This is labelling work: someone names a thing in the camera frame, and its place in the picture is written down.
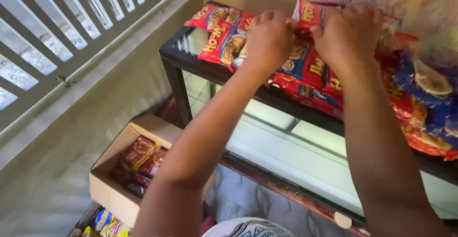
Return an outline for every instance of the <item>person's right hand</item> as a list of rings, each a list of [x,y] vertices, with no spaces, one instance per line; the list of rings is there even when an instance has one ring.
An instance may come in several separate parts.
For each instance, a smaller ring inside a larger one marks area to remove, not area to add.
[[[380,77],[374,50],[383,19],[381,10],[375,10],[374,16],[371,16],[370,10],[362,5],[341,10],[327,8],[324,28],[312,28],[319,55],[344,87],[346,82],[356,79]]]

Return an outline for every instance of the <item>cardboard box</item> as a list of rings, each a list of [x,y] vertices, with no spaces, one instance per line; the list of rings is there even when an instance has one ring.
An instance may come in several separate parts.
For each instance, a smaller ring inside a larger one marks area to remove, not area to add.
[[[142,116],[129,123],[92,167],[89,174],[91,198],[121,221],[134,227],[140,210],[141,198],[129,192],[109,176],[118,162],[119,153],[134,143],[139,135],[144,135],[160,145],[170,148],[182,131],[182,129],[152,115]],[[207,181],[203,190],[203,199],[215,179],[215,175],[212,175]]]

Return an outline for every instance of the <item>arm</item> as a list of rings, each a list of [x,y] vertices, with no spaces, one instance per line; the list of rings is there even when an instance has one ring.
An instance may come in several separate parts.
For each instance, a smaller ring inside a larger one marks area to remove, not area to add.
[[[249,58],[169,150],[142,200],[132,236],[200,235],[202,188],[245,106],[291,53],[292,29],[285,20],[273,11],[254,19],[247,43]]]
[[[389,104],[373,54],[384,17],[329,9],[313,31],[344,91],[345,140],[354,186],[373,236],[449,236],[430,206],[414,154]]]

